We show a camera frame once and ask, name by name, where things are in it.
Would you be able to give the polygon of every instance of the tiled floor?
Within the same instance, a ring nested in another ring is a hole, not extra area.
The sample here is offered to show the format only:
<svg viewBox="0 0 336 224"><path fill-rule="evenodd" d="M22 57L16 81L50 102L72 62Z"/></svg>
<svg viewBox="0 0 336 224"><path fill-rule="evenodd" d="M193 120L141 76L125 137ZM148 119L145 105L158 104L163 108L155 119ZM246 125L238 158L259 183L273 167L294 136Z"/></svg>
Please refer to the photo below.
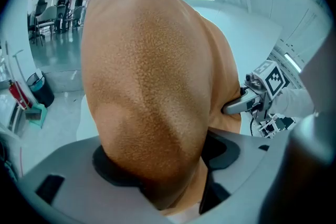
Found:
<svg viewBox="0 0 336 224"><path fill-rule="evenodd" d="M33 59L37 68L49 67L48 71L80 70L80 44L82 27L64 34L50 35L45 31L43 47L37 39L37 44L30 42Z"/></svg>
<svg viewBox="0 0 336 224"><path fill-rule="evenodd" d="M25 122L21 145L16 144L11 148L12 161L20 176L21 168L23 174L27 173L51 152L76 140L83 96L83 91L56 93L54 102L48 107L42 129Z"/></svg>

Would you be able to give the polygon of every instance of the brown leather object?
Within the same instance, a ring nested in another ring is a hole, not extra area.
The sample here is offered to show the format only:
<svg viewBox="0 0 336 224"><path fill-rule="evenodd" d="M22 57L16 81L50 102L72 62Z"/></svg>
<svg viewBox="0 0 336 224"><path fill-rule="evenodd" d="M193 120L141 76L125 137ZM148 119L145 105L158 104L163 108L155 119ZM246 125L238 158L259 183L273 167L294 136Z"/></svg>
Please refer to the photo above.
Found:
<svg viewBox="0 0 336 224"><path fill-rule="evenodd" d="M91 0L81 53L106 154L164 214L200 201L208 126L240 128L240 115L220 112L240 95L221 31L182 0Z"/></svg>

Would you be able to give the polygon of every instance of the black cable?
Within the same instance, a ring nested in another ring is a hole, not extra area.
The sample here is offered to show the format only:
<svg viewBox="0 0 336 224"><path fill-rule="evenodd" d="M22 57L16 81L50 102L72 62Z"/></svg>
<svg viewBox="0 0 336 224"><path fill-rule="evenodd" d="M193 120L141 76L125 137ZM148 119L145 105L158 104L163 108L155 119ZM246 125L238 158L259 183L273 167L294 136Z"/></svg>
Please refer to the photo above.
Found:
<svg viewBox="0 0 336 224"><path fill-rule="evenodd" d="M250 131L251 131L251 135L253 136L253 133L252 133L252 123L254 121L254 118L252 118L251 122L250 122Z"/></svg>

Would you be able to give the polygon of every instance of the white sleeve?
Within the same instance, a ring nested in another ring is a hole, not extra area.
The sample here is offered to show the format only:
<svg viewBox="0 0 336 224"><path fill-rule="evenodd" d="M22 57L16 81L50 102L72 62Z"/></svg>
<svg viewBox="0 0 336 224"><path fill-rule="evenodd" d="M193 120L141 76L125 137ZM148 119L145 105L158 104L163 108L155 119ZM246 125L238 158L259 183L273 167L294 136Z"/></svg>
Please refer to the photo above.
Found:
<svg viewBox="0 0 336 224"><path fill-rule="evenodd" d="M304 118L314 112L314 104L306 89L283 88L268 110L270 114Z"/></svg>

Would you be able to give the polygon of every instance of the gray plastic surface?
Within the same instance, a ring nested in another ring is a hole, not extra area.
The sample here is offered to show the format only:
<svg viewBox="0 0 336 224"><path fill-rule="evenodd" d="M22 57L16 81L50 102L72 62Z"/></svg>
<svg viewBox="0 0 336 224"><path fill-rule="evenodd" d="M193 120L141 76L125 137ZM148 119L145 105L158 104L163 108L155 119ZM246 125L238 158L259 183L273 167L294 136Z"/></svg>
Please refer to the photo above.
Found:
<svg viewBox="0 0 336 224"><path fill-rule="evenodd" d="M215 181L233 195L191 223L223 223L224 219L227 223L256 223L280 165L287 134L279 133L271 141L211 131L234 141L241 149L232 166L214 172ZM258 149L264 144L270 144L266 152ZM114 186L97 174L92 155L99 145L98 137L65 145L24 176L19 187L32 206L51 223L170 223L137 188ZM35 194L49 174L65 178L51 206Z"/></svg>

